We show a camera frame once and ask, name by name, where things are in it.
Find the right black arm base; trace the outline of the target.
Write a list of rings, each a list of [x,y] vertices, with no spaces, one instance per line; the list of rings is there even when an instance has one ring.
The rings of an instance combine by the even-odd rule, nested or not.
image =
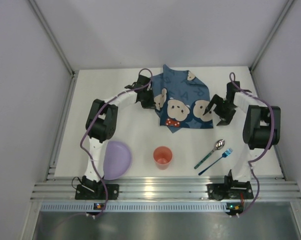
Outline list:
[[[234,180],[232,173],[224,176],[223,183],[211,183],[207,185],[208,198],[210,200],[252,200],[254,198],[250,181],[241,182]]]

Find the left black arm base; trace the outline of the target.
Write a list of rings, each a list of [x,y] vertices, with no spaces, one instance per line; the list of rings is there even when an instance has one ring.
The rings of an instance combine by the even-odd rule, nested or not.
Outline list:
[[[117,200],[120,186],[113,183],[106,183],[105,186],[107,190],[101,181],[92,181],[83,176],[76,186],[74,198],[76,200],[106,200],[106,193],[108,193],[108,200]]]

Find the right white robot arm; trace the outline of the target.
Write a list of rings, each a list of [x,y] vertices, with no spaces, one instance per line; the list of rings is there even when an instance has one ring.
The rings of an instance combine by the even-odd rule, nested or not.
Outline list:
[[[256,158],[261,159],[264,152],[280,140],[281,109],[266,104],[250,90],[242,89],[239,81],[231,80],[226,85],[226,97],[215,94],[203,115],[213,111],[220,119],[218,125],[228,126],[237,110],[245,114],[242,129],[244,147],[231,173],[234,180],[247,182],[251,179]]]

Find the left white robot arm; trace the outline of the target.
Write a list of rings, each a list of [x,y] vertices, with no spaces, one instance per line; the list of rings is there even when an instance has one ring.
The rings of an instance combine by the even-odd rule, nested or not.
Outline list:
[[[105,100],[93,101],[85,125],[86,132],[80,141],[80,148],[88,155],[84,173],[87,180],[102,180],[97,167],[102,148],[115,134],[118,113],[138,102],[144,109],[155,107],[152,80],[152,77],[139,74],[137,81],[125,86],[122,92]]]

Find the orange plastic cup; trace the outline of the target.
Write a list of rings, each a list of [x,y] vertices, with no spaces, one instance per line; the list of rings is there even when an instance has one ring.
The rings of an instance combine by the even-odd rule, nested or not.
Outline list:
[[[173,159],[173,153],[168,147],[159,146],[153,152],[153,159],[158,169],[165,170]]]

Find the blue bear print placemat cloth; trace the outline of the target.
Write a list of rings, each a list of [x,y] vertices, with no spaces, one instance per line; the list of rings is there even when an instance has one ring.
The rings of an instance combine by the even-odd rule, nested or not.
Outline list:
[[[155,113],[159,125],[172,133],[182,128],[212,129],[211,113],[205,113],[210,103],[208,86],[190,70],[174,70],[166,64],[152,79]]]

